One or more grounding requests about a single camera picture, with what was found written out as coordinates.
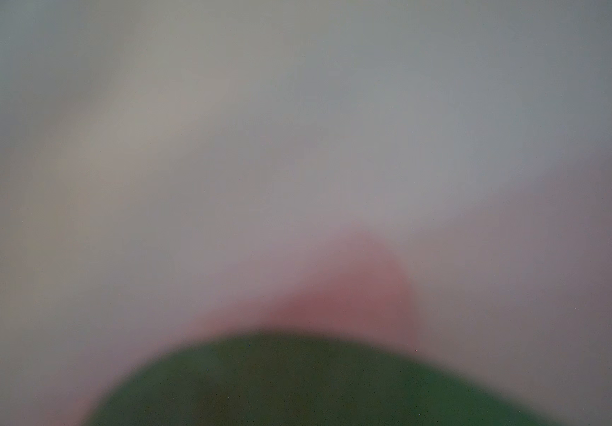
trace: dark green shape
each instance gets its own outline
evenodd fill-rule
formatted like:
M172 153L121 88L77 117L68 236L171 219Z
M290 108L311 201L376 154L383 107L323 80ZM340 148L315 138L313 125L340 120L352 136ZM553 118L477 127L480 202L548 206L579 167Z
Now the dark green shape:
M86 425L553 423L462 379L366 345L256 334L183 349L146 366Z

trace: green blob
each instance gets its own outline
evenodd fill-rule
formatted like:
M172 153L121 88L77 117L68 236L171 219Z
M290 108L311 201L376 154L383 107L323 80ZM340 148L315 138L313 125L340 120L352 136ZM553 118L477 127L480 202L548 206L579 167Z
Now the green blob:
M157 360L109 395L86 426L553 424L366 345L256 334Z

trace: blurry background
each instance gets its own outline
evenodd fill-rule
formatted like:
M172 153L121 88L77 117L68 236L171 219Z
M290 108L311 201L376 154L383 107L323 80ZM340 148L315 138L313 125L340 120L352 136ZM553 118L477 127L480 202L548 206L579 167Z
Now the blurry background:
M612 1L0 0L0 425L350 224L427 358L612 424Z

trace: gray background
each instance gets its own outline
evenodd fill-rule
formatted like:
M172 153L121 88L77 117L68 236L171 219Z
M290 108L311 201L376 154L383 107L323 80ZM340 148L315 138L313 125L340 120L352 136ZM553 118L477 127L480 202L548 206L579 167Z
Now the gray background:
M352 223L426 357L612 424L612 1L0 2L0 425Z

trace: green object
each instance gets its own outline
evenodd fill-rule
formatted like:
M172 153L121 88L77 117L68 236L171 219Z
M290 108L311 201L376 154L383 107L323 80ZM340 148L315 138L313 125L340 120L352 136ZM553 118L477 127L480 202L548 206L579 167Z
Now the green object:
M139 370L87 426L553 425L462 379L367 345L255 334Z

